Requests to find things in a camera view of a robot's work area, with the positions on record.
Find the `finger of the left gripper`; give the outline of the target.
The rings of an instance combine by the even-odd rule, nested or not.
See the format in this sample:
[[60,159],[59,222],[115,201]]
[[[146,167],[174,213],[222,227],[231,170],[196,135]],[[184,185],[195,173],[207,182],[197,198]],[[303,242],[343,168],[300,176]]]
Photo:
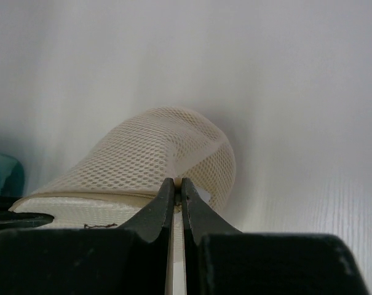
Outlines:
[[0,211],[0,229],[30,228],[50,224],[54,217],[44,213]]

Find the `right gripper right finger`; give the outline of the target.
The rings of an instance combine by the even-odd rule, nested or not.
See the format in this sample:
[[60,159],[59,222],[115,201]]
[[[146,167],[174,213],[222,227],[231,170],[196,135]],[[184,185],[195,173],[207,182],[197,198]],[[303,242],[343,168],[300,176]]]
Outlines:
[[240,231],[226,222],[197,192],[189,178],[181,182],[184,265],[187,294],[223,294],[220,279],[233,268],[230,238]]

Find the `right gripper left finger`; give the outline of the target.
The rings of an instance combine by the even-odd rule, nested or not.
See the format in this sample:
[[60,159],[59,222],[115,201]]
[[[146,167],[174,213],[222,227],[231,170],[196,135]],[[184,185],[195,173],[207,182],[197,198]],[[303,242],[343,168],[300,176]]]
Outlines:
[[122,294],[172,293],[175,192],[174,180],[165,179],[157,195],[121,225],[133,234]]

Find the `beige mesh laundry bag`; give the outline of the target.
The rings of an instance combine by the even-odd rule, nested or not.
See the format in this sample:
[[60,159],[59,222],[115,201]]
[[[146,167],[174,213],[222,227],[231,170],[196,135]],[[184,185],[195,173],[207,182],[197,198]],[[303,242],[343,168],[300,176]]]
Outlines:
[[48,214],[54,229],[104,229],[128,221],[164,179],[189,178],[220,212],[235,173],[229,140],[210,120],[186,108],[153,108],[113,128],[76,166],[10,210]]

